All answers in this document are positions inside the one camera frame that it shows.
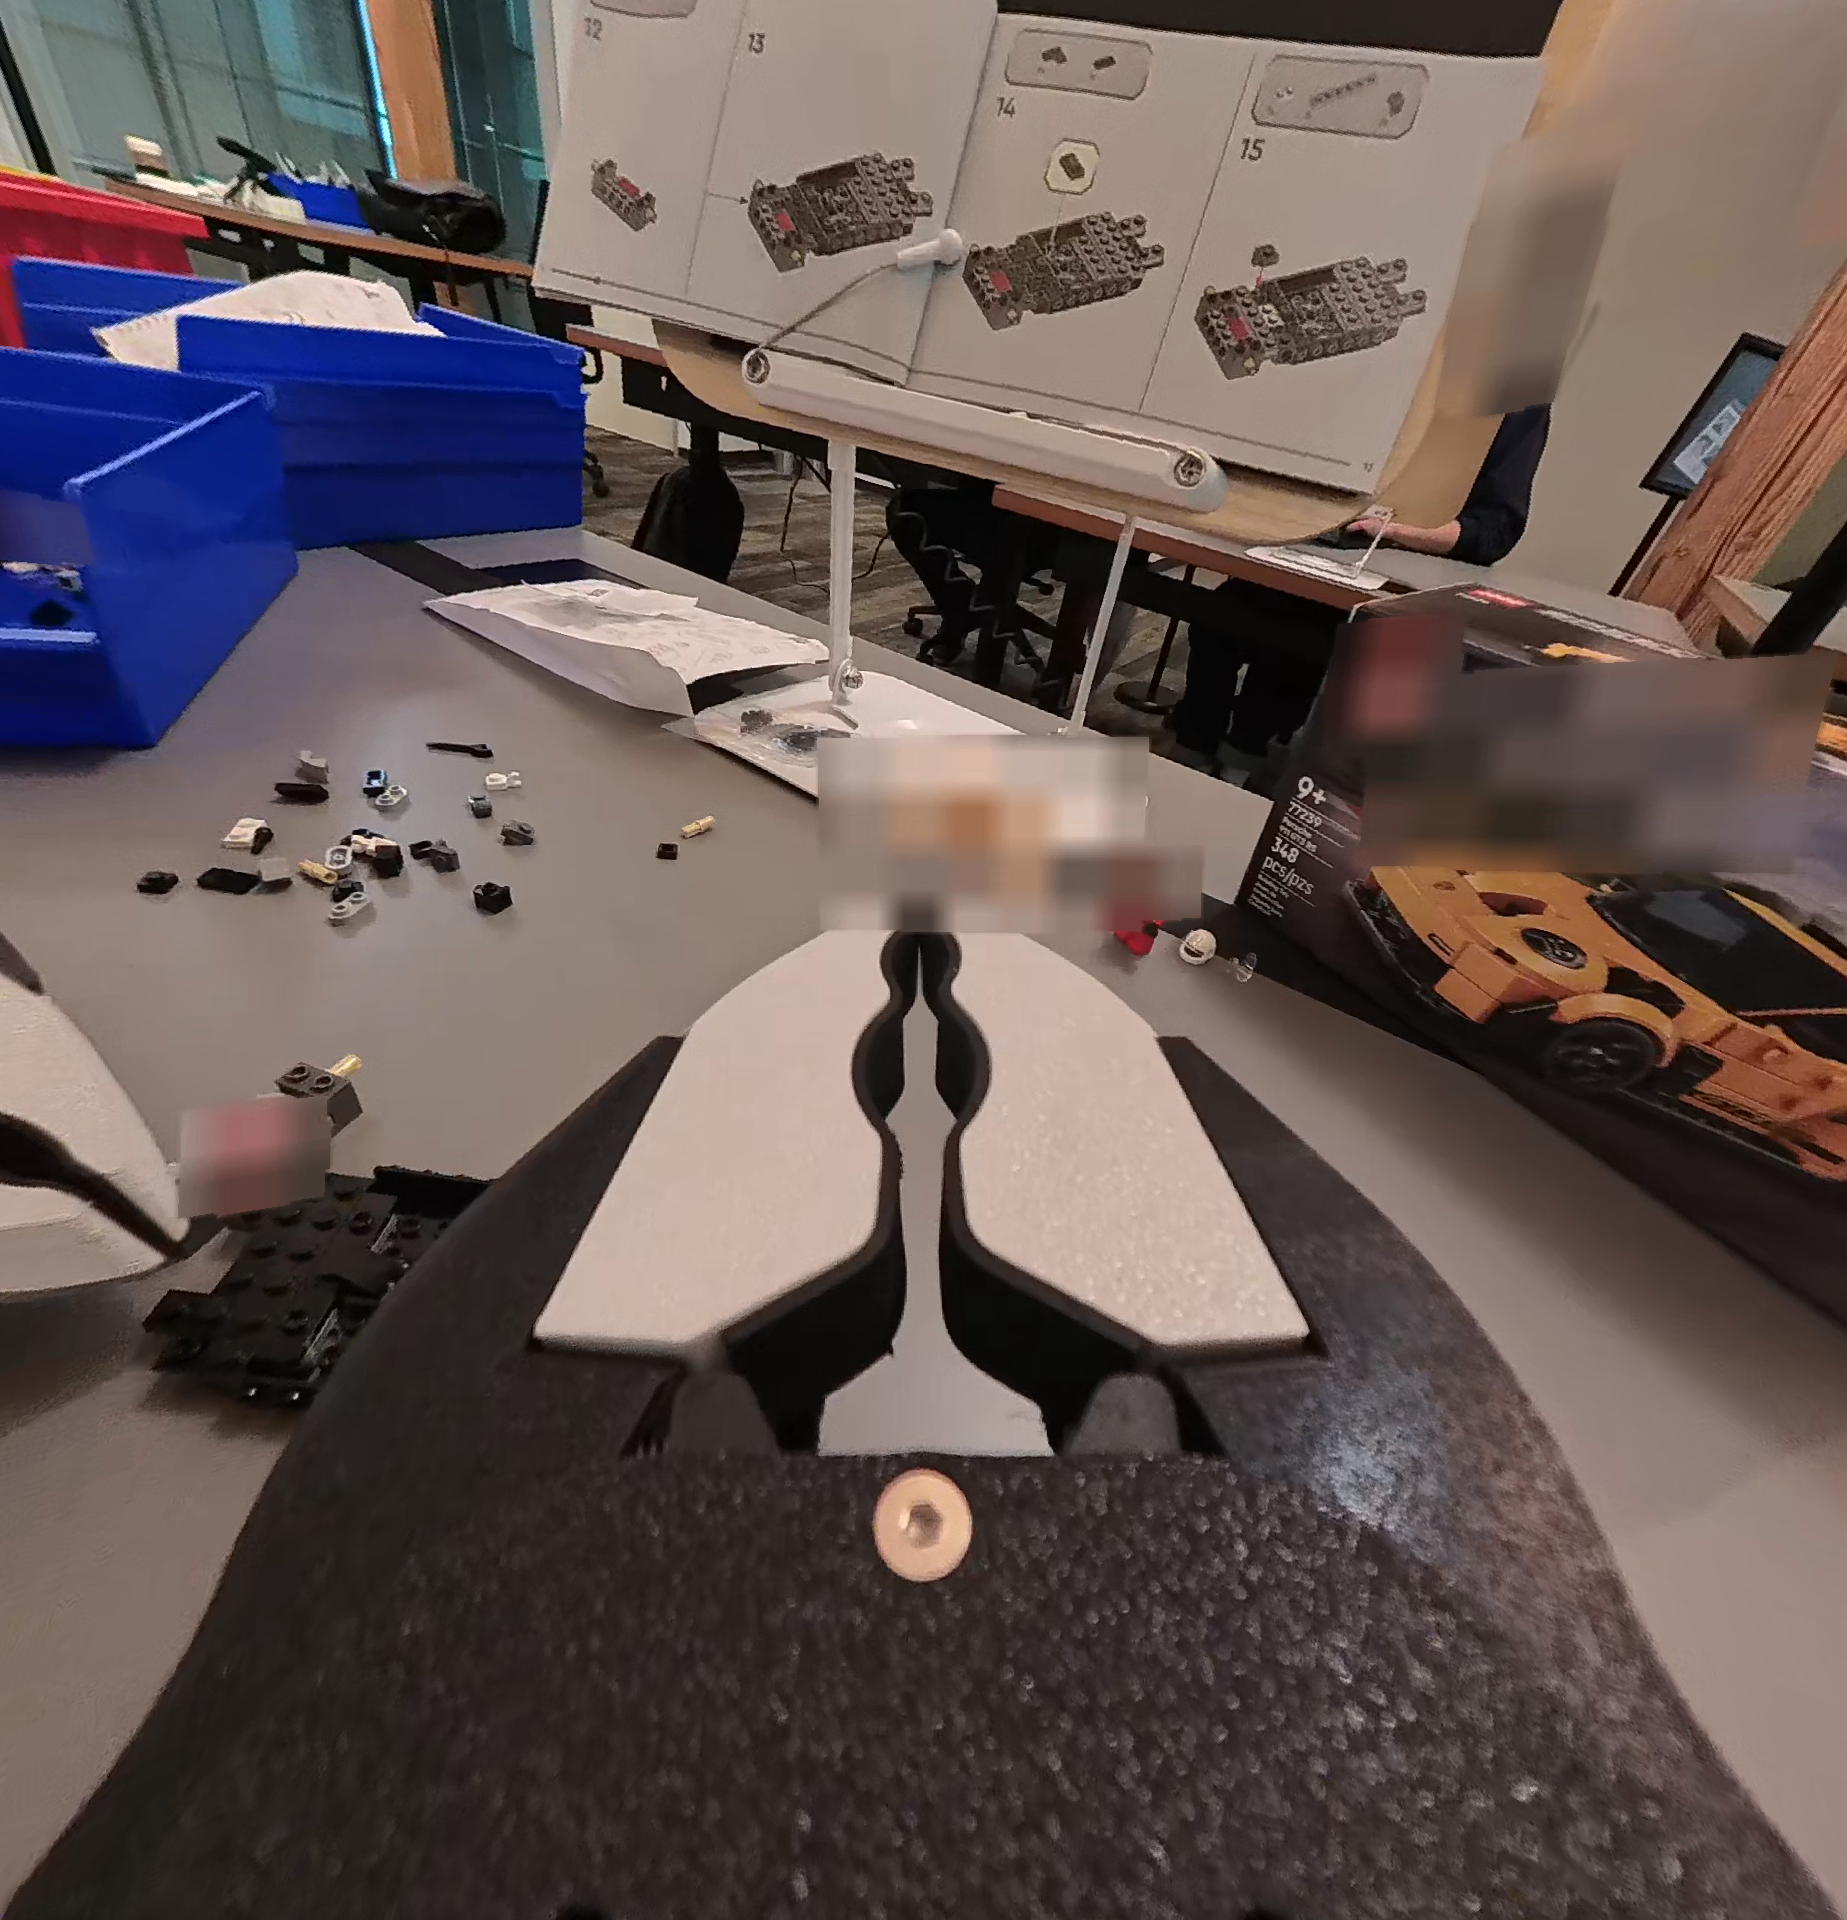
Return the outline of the black framed floor sign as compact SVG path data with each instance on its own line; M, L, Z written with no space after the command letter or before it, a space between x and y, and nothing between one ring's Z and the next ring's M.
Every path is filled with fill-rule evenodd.
M1783 354L1783 343L1740 334L1661 448L1638 489L1667 499L1686 499L1694 493Z

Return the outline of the clear acrylic paper holder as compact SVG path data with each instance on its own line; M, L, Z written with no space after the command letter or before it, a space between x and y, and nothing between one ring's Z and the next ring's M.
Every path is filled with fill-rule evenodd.
M1320 581L1381 587L1390 574L1376 563L1376 553L1389 540L1392 520L1390 510L1378 507L1315 540L1247 547L1247 559Z

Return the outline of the scattered small brick pieces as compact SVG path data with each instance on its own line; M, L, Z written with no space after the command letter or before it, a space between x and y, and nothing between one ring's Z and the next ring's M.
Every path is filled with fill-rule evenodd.
M468 852L489 847L524 852L537 829L508 808L527 791L524 774L482 742L430 739L426 753L476 768L476 783L449 814L449 831L424 833L409 813L415 792L394 769L363 765L340 784L328 756L304 753L294 774L269 786L264 813L239 813L182 864L159 857L131 880L142 899L174 899L191 890L212 899L274 899L304 890L337 927L369 922L407 882L430 876L480 919L517 908L514 884L468 870Z

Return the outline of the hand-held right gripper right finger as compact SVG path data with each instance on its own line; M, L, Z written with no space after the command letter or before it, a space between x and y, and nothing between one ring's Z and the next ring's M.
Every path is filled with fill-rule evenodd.
M1301 1355L1310 1323L1163 1037L1024 935L924 939L944 1145L939 1273L964 1359L1053 1452L1110 1379L1175 1405L1201 1363Z

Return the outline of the clear plastic parts bag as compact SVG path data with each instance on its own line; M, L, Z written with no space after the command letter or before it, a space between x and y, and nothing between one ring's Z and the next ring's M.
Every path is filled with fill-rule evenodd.
M862 724L823 688L791 685L703 707L667 730L735 756L814 769L825 742L849 739Z

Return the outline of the printed white paper bag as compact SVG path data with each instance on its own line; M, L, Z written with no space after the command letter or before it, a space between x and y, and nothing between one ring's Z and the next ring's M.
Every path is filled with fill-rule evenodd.
M101 352L123 364L178 370L179 322L209 318L247 324L282 324L298 330L367 330L438 336L407 309L391 285L295 270L257 283L233 285L201 299L152 311L119 324L96 326Z
M698 681L827 663L794 637L693 597L617 582L503 584L426 602L429 612L621 707L693 712Z

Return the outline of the red plastic bin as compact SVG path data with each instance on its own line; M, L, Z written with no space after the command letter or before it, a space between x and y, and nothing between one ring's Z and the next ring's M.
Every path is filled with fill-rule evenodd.
M203 218L192 213L0 167L0 345L24 345L13 260L188 274L191 242L208 238Z

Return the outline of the wood-edged office desk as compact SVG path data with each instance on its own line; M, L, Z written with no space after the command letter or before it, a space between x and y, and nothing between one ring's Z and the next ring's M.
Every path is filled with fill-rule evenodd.
M490 255L447 253L430 242L409 242L371 227L344 227L313 218L301 210L286 213L269 194L255 203L225 197L213 189L191 189L161 178L126 176L116 167L98 164L94 176L112 194L121 194L152 208L182 210L203 222L203 238L186 242L192 255L228 261L243 270L248 280L272 278L282 272L318 270L337 277L377 274L400 283L409 305L438 302L467 311L474 297L482 299L489 320L503 324L503 290L511 290L522 302L522 320L529 322L527 264Z
M643 413L690 429L692 470L722 471L724 444L753 444L783 453L808 467L829 457L814 435L777 425L742 419L712 408L671 370L660 345L570 324L570 345L617 359L626 402ZM979 587L965 641L979 684L995 689L1013 635L1045 643L1033 703L1067 707L1080 680L1085 644L1096 626L1110 577L1118 516L1070 502L994 483L989 504L1004 516L995 533L976 545ZM1334 632L1352 611L1372 599L1396 599L1410 584L1349 584L1250 559L1237 542L1140 525L1130 536L1113 611L1148 611L1200 623L1224 635L1243 632L1244 611L1220 599L1220 581L1243 581L1273 599L1314 607Z

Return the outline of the black office chair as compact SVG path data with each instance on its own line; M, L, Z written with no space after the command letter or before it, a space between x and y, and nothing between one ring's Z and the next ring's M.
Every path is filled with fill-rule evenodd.
M1022 612L1019 593L1052 573L1060 529L995 507L994 493L994 483L982 478L939 476L901 485L886 497L886 537L939 617L919 659L946 669L962 658L965 641L995 639L1039 667L1028 637L1053 637L1045 620Z

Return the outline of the dark backdrop board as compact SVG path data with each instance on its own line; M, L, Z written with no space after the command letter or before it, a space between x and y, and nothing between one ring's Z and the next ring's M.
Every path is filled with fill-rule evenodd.
M999 12L1451 57L1539 57L1560 2L999 2Z

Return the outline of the black toy car box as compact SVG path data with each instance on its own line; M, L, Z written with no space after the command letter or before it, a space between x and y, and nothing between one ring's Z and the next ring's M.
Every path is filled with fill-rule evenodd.
M1480 1073L1847 1324L1847 714L1496 584L1359 607L1237 896L1273 978Z

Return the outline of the grey axle brick assembly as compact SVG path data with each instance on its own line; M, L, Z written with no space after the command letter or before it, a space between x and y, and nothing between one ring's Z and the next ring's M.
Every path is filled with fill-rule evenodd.
M340 1056L332 1064L298 1062L277 1075L274 1089L280 1094L316 1106L328 1118L329 1133L338 1136L355 1122L362 1113L358 1091L360 1064L355 1053Z

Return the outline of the wooden timber post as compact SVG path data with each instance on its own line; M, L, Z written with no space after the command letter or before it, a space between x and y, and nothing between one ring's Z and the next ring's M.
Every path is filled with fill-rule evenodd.
M1713 578L1751 581L1847 455L1847 261L1619 597L1713 637Z

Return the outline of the black bag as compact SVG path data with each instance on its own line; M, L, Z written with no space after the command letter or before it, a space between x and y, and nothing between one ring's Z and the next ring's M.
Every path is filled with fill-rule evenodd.
M355 186L369 229L438 253L489 255L505 242L502 206L463 180L397 180L377 170Z

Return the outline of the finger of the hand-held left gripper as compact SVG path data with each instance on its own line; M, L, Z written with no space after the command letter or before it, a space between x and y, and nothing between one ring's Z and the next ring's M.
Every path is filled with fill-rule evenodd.
M145 1118L94 1043L0 933L0 1167L101 1180L166 1225L166 1258L191 1223Z
M101 1180L0 1167L0 1302L119 1283L166 1260L166 1225Z

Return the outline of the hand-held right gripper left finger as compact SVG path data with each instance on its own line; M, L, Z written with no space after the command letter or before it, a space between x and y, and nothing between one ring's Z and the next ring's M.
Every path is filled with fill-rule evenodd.
M534 1327L564 1355L746 1383L791 1448L905 1309L901 1153L916 939L829 929L676 1045Z

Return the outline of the brick building instruction booklet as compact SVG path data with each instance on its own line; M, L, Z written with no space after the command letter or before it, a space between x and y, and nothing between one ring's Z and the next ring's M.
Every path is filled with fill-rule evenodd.
M1372 493L1543 53L580 5L536 280Z

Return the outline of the black backpack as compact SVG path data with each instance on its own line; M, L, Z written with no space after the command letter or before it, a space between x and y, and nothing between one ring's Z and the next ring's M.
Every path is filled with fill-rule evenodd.
M727 584L742 540L742 493L712 460L674 465L656 480L630 549Z

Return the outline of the black brick chassis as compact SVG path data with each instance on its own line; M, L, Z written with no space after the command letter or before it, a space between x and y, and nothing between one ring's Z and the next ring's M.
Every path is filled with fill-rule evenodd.
M231 1401L300 1409L411 1266L486 1180L378 1165L325 1176L316 1198L228 1220L208 1287L174 1287L144 1317L152 1369Z

